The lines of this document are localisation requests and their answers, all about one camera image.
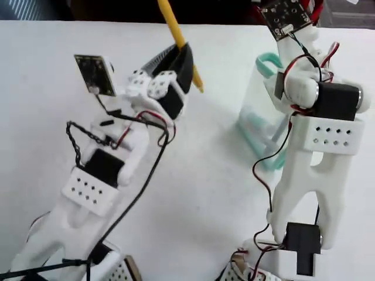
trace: wire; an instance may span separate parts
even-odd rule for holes
[[[328,54],[323,59],[321,67],[326,67],[326,64],[327,64],[327,67],[329,67],[330,59],[338,51],[339,47],[340,47],[340,43],[339,42],[333,42],[332,43],[332,45],[330,46],[330,48],[328,50]]]
[[[76,140],[73,138],[73,135],[70,132],[71,126],[77,128],[82,133],[87,135],[90,139],[93,139],[94,141],[96,141],[97,143],[99,143],[101,145],[104,145],[104,146],[111,145],[111,141],[107,140],[107,139],[105,139],[105,140],[100,139],[98,136],[95,136],[93,133],[91,133],[90,131],[86,130],[85,128],[83,128],[82,126],[78,125],[77,123],[75,123],[73,121],[66,122],[66,133],[67,133],[67,135],[68,135],[68,137],[71,141],[71,145],[73,146],[73,149],[76,153],[76,165],[77,165],[78,168],[82,169],[83,166],[81,164],[81,150],[80,150],[80,147],[78,146]]]
[[[32,231],[33,226],[34,226],[39,220],[41,220],[45,215],[48,215],[50,212],[51,212],[51,211],[48,211],[48,212],[46,212],[46,213],[44,213],[44,214],[42,214],[42,215],[36,217],[36,218],[32,221],[32,223],[31,223],[31,225],[30,225],[30,227],[29,227],[28,235],[27,235],[27,237],[26,237],[26,243],[28,242],[28,240],[29,240],[29,238],[30,238],[30,233],[31,233],[31,231]]]
[[[57,265],[48,265],[48,266],[41,266],[39,268],[31,268],[31,269],[24,269],[24,270],[13,271],[13,272],[0,273],[0,280],[33,275],[39,272],[50,271],[50,270],[54,270],[58,268],[67,268],[69,266],[81,266],[81,265],[86,265],[87,273],[88,273],[87,276],[89,278],[90,277],[90,270],[89,270],[90,265],[87,263],[87,261],[83,261],[80,259],[73,259],[73,260],[63,259],[63,262]]]
[[[104,233],[104,235],[99,239],[99,241],[97,242],[97,245],[100,245],[103,243],[103,241],[108,237],[108,235],[112,232],[112,230],[119,224],[119,222],[129,213],[129,211],[131,210],[131,208],[137,203],[137,201],[141,198],[141,196],[143,195],[143,193],[145,192],[146,188],[147,188],[147,185],[149,184],[151,178],[152,178],[152,175],[154,174],[155,172],[155,169],[157,167],[157,165],[159,164],[159,161],[164,153],[164,150],[168,144],[168,139],[169,139],[169,132],[167,130],[166,127],[158,124],[158,123],[155,123],[155,122],[152,122],[152,121],[147,121],[147,120],[141,120],[141,119],[138,119],[138,118],[134,118],[134,117],[131,117],[131,116],[127,116],[127,115],[123,115],[121,114],[119,111],[107,111],[107,109],[105,108],[105,106],[103,105],[103,103],[101,102],[100,98],[98,98],[98,101],[100,102],[101,106],[103,107],[103,109],[105,110],[105,112],[114,117],[114,118],[119,118],[119,119],[123,119],[123,120],[128,120],[128,121],[132,121],[132,122],[138,122],[138,123],[142,123],[142,124],[145,124],[145,125],[149,125],[149,126],[154,126],[156,128],[159,128],[161,130],[163,130],[164,134],[165,134],[165,138],[164,138],[164,142],[163,142],[163,145],[160,149],[160,152],[159,152],[159,155],[158,157],[156,158],[156,161],[154,162],[154,164],[152,165],[152,168],[151,168],[151,171],[149,172],[146,180],[145,180],[145,183],[144,185],[142,186],[141,190],[139,191],[139,193],[134,197],[134,199],[131,201],[131,203],[129,204],[129,206],[121,213],[121,215],[114,221],[114,223],[109,227],[109,229]],[[88,260],[90,261],[91,258],[92,258],[92,255],[93,252],[91,252],[91,254],[89,254],[88,256]]]
[[[317,225],[318,224],[318,218],[319,218],[319,213],[321,211],[321,208],[320,206],[318,205],[318,208],[316,209],[316,215],[315,215],[315,222],[314,224]]]
[[[283,246],[279,246],[279,247],[272,247],[272,246],[268,246],[266,247],[260,254],[259,258],[258,258],[258,261],[257,263],[255,264],[254,266],[254,270],[253,270],[253,276],[250,278],[250,281],[254,281],[255,278],[257,277],[257,272],[258,272],[258,268],[259,268],[259,264],[260,264],[260,261],[262,260],[263,256],[265,253],[267,252],[272,252],[272,251],[276,251],[276,250],[279,250],[279,249],[282,249]]]
[[[290,100],[291,102],[293,102],[292,98],[290,97],[290,95],[288,94],[288,91],[287,91],[287,77],[288,77],[288,74],[290,73],[290,71],[292,70],[293,66],[296,65],[297,61],[300,60],[300,59],[303,59],[304,57],[312,58],[312,56],[310,54],[302,54],[302,55],[294,58],[289,63],[289,65],[286,67],[286,69],[284,71],[284,80],[283,80],[284,93],[285,93],[285,96],[287,97],[287,99]],[[320,81],[322,81],[322,72],[320,72]]]
[[[253,172],[253,175],[254,175],[254,177],[265,187],[265,189],[267,190],[267,193],[268,193],[268,201],[269,201],[269,204],[270,204],[270,212],[272,212],[272,196],[271,196],[271,189],[270,189],[270,187],[269,187],[269,185],[261,178],[261,177],[259,177],[258,176],[258,174],[257,174],[257,172],[255,171],[255,168],[257,167],[257,165],[260,163],[260,162],[262,162],[262,161],[264,161],[264,160],[267,160],[267,159],[270,159],[270,158],[272,158],[272,157],[274,157],[274,156],[276,156],[277,154],[279,154],[280,153],[280,151],[282,151],[282,149],[284,148],[284,146],[285,146],[285,144],[286,144],[286,142],[287,142],[287,140],[288,140],[288,137],[289,137],[289,134],[290,134],[290,132],[291,132],[291,130],[292,130],[292,123],[291,123],[291,118],[292,118],[292,116],[294,116],[296,114],[296,112],[294,112],[291,116],[290,116],[290,118],[289,118],[289,125],[288,125],[288,132],[287,132],[287,135],[285,136],[285,139],[284,139],[284,141],[282,142],[282,144],[281,144],[281,146],[279,147],[279,149],[275,152],[275,153],[273,153],[273,154],[271,154],[271,155],[269,155],[269,156],[267,156],[267,157],[264,157],[264,158],[261,158],[261,159],[259,159],[258,161],[256,161],[255,163],[254,163],[254,165],[253,165],[253,167],[252,167],[252,172]]]
[[[318,71],[319,71],[319,81],[321,82],[322,81],[322,69],[321,69],[321,66],[319,65],[318,61],[316,60],[316,58],[314,58],[310,52],[308,51],[308,49],[297,39],[297,37],[295,36],[294,33],[288,33],[288,36],[294,40],[302,49],[302,51],[304,52],[304,54],[306,55],[306,57],[308,58],[308,60],[311,62],[311,64],[318,68]]]
[[[287,135],[285,136],[285,139],[284,139],[284,141],[282,142],[280,148],[279,148],[274,154],[272,154],[272,155],[270,155],[270,156],[267,156],[267,157],[264,157],[264,158],[262,158],[262,159],[256,161],[256,162],[254,163],[254,165],[253,165],[253,168],[252,168],[252,171],[253,171],[253,175],[254,175],[254,177],[255,177],[255,178],[256,178],[256,179],[257,179],[257,180],[258,180],[258,181],[259,181],[259,182],[260,182],[260,183],[261,183],[261,184],[267,189],[268,200],[269,200],[269,204],[270,204],[270,212],[272,212],[272,194],[271,194],[271,189],[270,189],[269,185],[268,185],[263,179],[261,179],[261,178],[258,176],[258,174],[257,174],[256,171],[255,171],[255,168],[256,168],[256,166],[257,166],[258,163],[260,163],[260,162],[262,162],[262,161],[264,161],[264,160],[266,160],[266,159],[272,158],[272,157],[274,157],[275,155],[279,154],[280,151],[282,151],[282,149],[283,149],[283,147],[285,146],[285,144],[286,144],[286,142],[287,142],[287,140],[288,140],[288,138],[289,138],[289,135],[290,135],[290,133],[291,133],[291,131],[292,131],[292,122],[291,122],[291,118],[292,118],[293,116],[297,115],[297,114],[301,114],[301,113],[295,111],[295,112],[293,112],[293,113],[291,114],[291,116],[289,117],[289,124],[288,124]],[[263,232],[265,232],[269,227],[270,227],[270,224],[267,224],[267,225],[265,226],[265,228],[263,228],[261,231],[258,231],[258,232],[256,232],[256,233],[254,234],[254,237],[253,237],[254,244],[255,244],[255,246],[256,246],[256,247],[257,247],[262,253],[261,253],[261,256],[260,256],[260,258],[259,258],[259,260],[258,260],[258,262],[257,262],[257,265],[256,265],[255,268],[254,268],[254,276],[253,276],[253,278],[252,278],[251,280],[254,280],[254,278],[255,278],[255,276],[256,276],[256,272],[257,272],[257,269],[258,269],[258,265],[259,265],[260,259],[262,258],[262,256],[264,255],[264,253],[267,252],[268,249],[270,249],[270,247],[271,247],[271,245],[270,245],[270,246],[267,246],[267,247],[265,247],[265,248],[262,248],[262,247],[259,246],[259,244],[258,244],[258,242],[257,242],[257,237],[258,237],[260,234],[262,234]],[[276,244],[275,246],[278,246],[278,248],[276,248],[276,249],[279,249],[280,247],[282,247],[282,245],[278,245],[278,244]]]
[[[234,270],[234,268],[233,268],[233,262],[234,262],[234,261],[233,261],[233,257],[234,257],[235,254],[238,254],[238,253],[248,253],[248,251],[246,251],[246,250],[240,250],[240,249],[234,251],[234,252],[231,254],[231,256],[230,256],[230,260],[229,260],[230,269],[234,272],[234,274],[237,276],[237,278],[238,278],[239,280],[241,280],[241,281],[246,281],[246,280],[243,279],[240,275],[238,275],[237,272],[236,272],[236,271]]]
[[[152,115],[153,117],[155,117],[155,118],[159,119],[160,121],[162,121],[162,122],[164,123],[164,125],[165,125],[165,128],[168,127],[168,125],[167,125],[167,123],[166,123],[164,117],[161,116],[161,115],[159,115],[159,114],[157,114],[156,112],[153,112],[153,111],[150,111],[150,110],[144,110],[144,111],[140,112],[140,113],[137,115],[137,117],[141,117],[143,114],[150,114],[150,115]],[[176,136],[176,124],[173,123],[173,136],[172,136],[172,139],[171,139],[171,140],[168,140],[168,143],[167,143],[167,144],[170,144],[170,143],[175,139],[175,136]],[[164,133],[159,137],[159,139],[158,139],[158,146],[159,146],[159,147],[162,147],[161,140],[162,140],[164,137],[165,137],[165,134],[164,134]]]

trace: teal handle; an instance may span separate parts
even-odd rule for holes
[[[255,60],[255,64],[257,66],[257,70],[264,78],[270,78],[271,76],[275,75],[275,73],[265,65],[265,61],[272,63],[277,68],[282,68],[282,63],[278,55],[274,53],[264,53],[259,55]]]

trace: black wire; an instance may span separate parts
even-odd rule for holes
[[[315,222],[314,222],[315,225],[318,224],[318,218],[319,218],[319,212],[320,211],[321,211],[321,208],[318,205],[318,208],[316,209],[316,215],[315,215]]]
[[[27,276],[27,275],[36,274],[39,272],[55,270],[58,268],[67,268],[69,266],[81,266],[81,265],[87,265],[87,261],[83,261],[80,259],[75,259],[75,260],[63,259],[63,262],[57,265],[48,265],[48,266],[41,266],[39,268],[31,268],[31,269],[24,269],[24,270],[19,270],[19,271],[1,273],[0,280],[20,277],[20,276]]]
[[[147,188],[147,185],[149,184],[149,182],[151,180],[151,177],[154,174],[155,169],[158,166],[159,161],[160,161],[160,159],[161,159],[161,157],[164,153],[164,150],[165,150],[165,148],[168,144],[169,132],[168,132],[166,127],[164,127],[164,126],[162,126],[158,123],[155,123],[155,122],[152,122],[152,121],[147,121],[147,120],[141,120],[141,119],[138,119],[138,118],[135,118],[135,117],[132,117],[132,116],[123,115],[123,114],[121,114],[120,111],[107,111],[104,104],[101,102],[100,98],[98,96],[96,96],[96,98],[97,98],[99,104],[101,105],[101,107],[105,110],[105,112],[108,115],[110,115],[114,118],[119,118],[119,119],[122,119],[122,120],[128,120],[128,121],[132,121],[132,122],[138,122],[138,123],[142,123],[142,124],[145,124],[145,125],[148,125],[148,126],[156,127],[158,129],[163,130],[163,134],[165,136],[164,143],[163,143],[163,145],[162,145],[162,147],[159,151],[159,155],[156,158],[156,161],[154,162],[154,165],[152,165],[151,171],[149,172],[149,174],[148,174],[148,176],[145,180],[144,185],[142,186],[142,188],[139,191],[139,193],[137,194],[137,196],[135,196],[133,201],[131,201],[129,206],[125,209],[125,211],[122,212],[122,214],[115,220],[115,222],[109,227],[109,229],[104,233],[104,235],[97,242],[97,245],[100,245],[109,236],[109,234],[112,232],[112,230],[120,223],[120,221],[129,213],[130,209],[137,203],[137,201],[141,198],[141,196],[145,192],[145,190]],[[92,258],[92,256],[91,256],[92,254],[93,254],[93,252],[91,252],[91,254],[88,256],[88,260],[90,260]]]
[[[311,62],[311,64],[318,68],[318,71],[319,71],[319,82],[322,82],[322,79],[323,79],[323,76],[322,76],[322,69],[321,69],[321,66],[319,65],[318,61],[316,60],[316,58],[314,58],[309,50],[297,39],[297,37],[295,36],[294,33],[289,33],[288,34],[289,37],[294,40],[302,49],[302,51],[305,53],[305,55],[307,55],[307,58],[308,60]]]
[[[82,126],[78,125],[77,123],[75,123],[73,121],[66,122],[66,133],[67,133],[67,135],[68,135],[68,137],[71,141],[71,145],[73,146],[73,149],[76,153],[76,166],[78,168],[82,169],[83,166],[81,164],[81,150],[80,150],[80,147],[78,146],[76,140],[73,138],[73,135],[71,134],[70,127],[72,127],[72,126],[77,128],[82,133],[87,135],[90,139],[93,139],[94,141],[96,141],[97,143],[99,143],[101,145],[108,146],[108,145],[111,144],[111,141],[108,140],[108,139],[105,139],[105,140],[100,139],[98,136],[95,136],[93,133],[91,133],[90,131],[86,130],[85,128],[83,128]]]

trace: bracket with holes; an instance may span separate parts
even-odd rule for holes
[[[124,261],[122,261],[117,268],[108,275],[108,278],[105,279],[106,281],[135,281],[132,279],[127,265]]]
[[[104,217],[119,196],[119,191],[75,167],[62,194],[91,212]]]
[[[296,116],[291,145],[308,151],[355,155],[362,138],[364,122]]]

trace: circuit board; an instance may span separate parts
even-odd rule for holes
[[[75,54],[74,58],[89,92],[115,96],[115,91],[108,74],[109,70],[103,57]]]
[[[298,0],[276,0],[263,7],[261,14],[276,41],[312,23]]]

